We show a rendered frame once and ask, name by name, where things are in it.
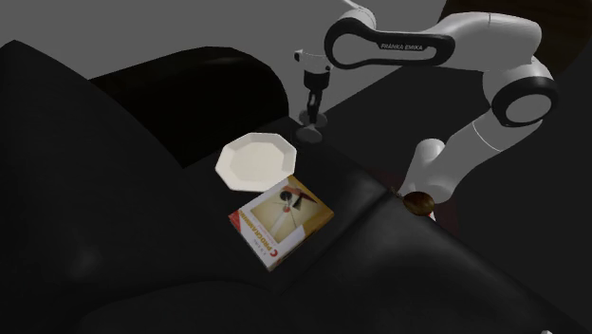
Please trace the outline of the white and yellow book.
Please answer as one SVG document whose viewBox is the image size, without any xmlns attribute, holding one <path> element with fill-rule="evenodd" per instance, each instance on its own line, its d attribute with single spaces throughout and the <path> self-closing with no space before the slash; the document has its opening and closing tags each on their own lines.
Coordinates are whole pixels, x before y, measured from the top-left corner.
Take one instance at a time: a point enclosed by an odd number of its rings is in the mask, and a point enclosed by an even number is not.
<svg viewBox="0 0 592 334">
<path fill-rule="evenodd" d="M 229 220 L 272 271 L 333 216 L 300 180 L 288 176 L 231 213 Z"/>
</svg>

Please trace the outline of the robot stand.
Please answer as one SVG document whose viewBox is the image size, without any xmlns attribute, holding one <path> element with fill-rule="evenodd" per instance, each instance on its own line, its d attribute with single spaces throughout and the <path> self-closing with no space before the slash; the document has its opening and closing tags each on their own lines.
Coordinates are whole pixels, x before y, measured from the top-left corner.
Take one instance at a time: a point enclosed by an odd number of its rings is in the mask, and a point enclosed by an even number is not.
<svg viewBox="0 0 592 334">
<path fill-rule="evenodd" d="M 394 187 L 398 190 L 404 180 L 404 176 L 402 175 L 376 168 L 367 168 L 366 171 L 387 188 Z M 457 206 L 454 197 L 451 197 L 444 203 L 435 205 L 435 222 L 453 236 L 460 237 Z"/>
</svg>

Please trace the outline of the brown oval object with stem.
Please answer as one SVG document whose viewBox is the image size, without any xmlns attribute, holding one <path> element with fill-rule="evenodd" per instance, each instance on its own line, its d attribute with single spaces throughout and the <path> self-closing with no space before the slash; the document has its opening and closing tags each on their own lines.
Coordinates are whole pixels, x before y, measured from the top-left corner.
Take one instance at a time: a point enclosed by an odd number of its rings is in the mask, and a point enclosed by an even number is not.
<svg viewBox="0 0 592 334">
<path fill-rule="evenodd" d="M 394 187 L 390 191 L 403 202 L 410 213 L 417 216 L 431 216 L 434 213 L 435 202 L 430 195 L 418 191 L 402 195 Z"/>
</svg>

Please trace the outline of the white octagonal plate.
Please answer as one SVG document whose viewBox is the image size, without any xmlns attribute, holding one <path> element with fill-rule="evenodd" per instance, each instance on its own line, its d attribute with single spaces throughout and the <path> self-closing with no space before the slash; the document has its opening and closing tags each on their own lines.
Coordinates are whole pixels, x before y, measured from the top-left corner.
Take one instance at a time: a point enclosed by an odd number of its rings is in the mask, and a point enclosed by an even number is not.
<svg viewBox="0 0 592 334">
<path fill-rule="evenodd" d="M 233 191 L 263 193 L 294 173 L 296 157 L 281 135 L 251 132 L 226 144 L 214 169 Z"/>
</svg>

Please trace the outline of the black sofa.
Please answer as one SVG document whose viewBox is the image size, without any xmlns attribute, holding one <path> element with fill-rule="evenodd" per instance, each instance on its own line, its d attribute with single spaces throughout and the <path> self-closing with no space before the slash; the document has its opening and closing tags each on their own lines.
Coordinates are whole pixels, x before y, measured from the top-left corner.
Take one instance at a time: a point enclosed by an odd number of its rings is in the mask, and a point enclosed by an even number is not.
<svg viewBox="0 0 592 334">
<path fill-rule="evenodd" d="M 0 46 L 0 334 L 592 334 L 329 146 L 296 175 L 334 217 L 268 270 L 214 165 Z"/>
</svg>

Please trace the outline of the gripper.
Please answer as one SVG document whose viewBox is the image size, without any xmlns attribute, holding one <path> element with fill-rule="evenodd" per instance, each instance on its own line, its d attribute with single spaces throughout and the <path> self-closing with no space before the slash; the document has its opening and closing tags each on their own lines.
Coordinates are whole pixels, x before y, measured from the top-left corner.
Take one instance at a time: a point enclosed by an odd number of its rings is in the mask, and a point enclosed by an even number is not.
<svg viewBox="0 0 592 334">
<path fill-rule="evenodd" d="M 317 123 L 322 103 L 323 90 L 327 89 L 330 83 L 330 71 L 313 73 L 304 71 L 304 86 L 310 90 L 306 102 L 306 115 L 310 124 Z"/>
</svg>

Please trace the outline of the grey round object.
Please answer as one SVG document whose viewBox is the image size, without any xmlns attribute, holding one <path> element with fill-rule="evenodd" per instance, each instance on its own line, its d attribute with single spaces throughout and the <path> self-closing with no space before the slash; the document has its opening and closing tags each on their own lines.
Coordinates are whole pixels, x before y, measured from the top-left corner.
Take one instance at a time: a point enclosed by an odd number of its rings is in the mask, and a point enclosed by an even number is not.
<svg viewBox="0 0 592 334">
<path fill-rule="evenodd" d="M 327 117 L 325 114 L 318 114 L 316 116 L 316 121 L 312 122 L 308 113 L 303 110 L 299 114 L 299 121 L 303 126 L 296 130 L 297 139 L 307 143 L 318 143 L 322 141 L 323 135 L 319 131 L 319 128 L 323 128 L 327 125 Z"/>
</svg>

